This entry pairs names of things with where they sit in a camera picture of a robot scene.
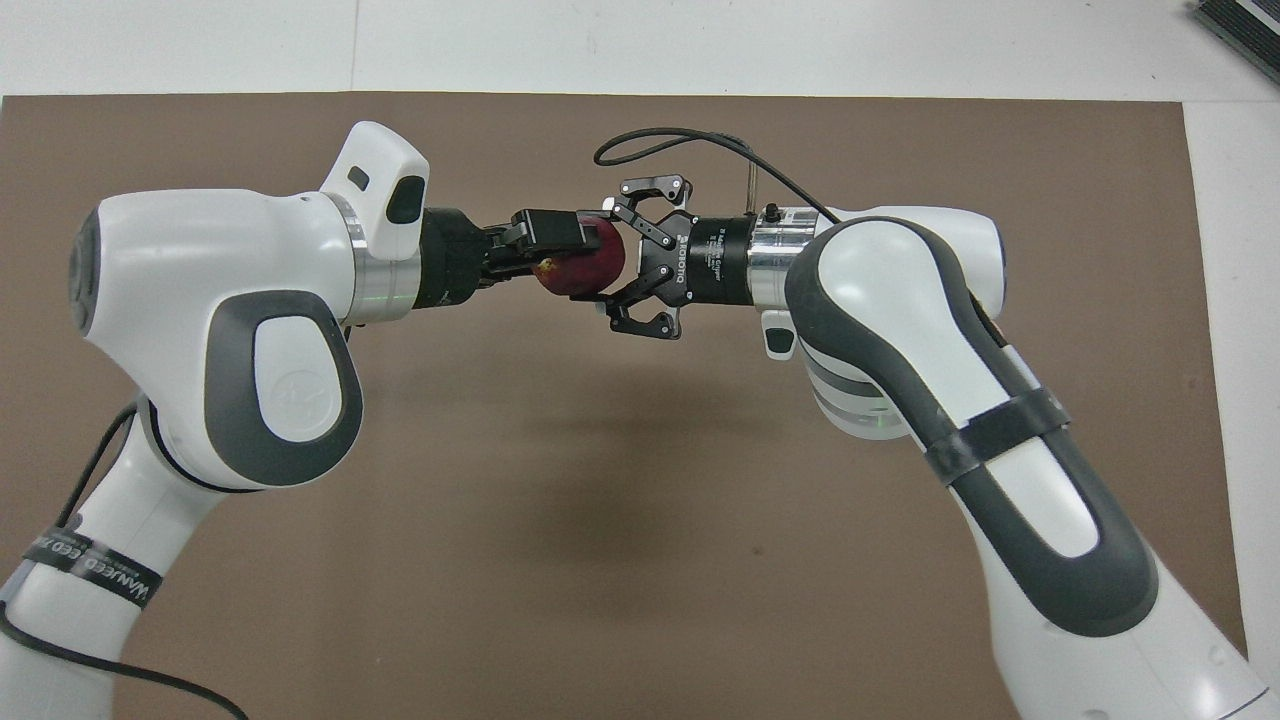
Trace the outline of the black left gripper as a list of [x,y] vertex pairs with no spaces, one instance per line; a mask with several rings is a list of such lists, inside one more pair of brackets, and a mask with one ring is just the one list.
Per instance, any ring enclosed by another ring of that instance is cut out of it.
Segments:
[[540,258],[591,247],[576,211],[524,209],[508,224],[475,225],[460,209],[428,208],[419,238],[419,307],[466,302],[476,290],[532,275]]

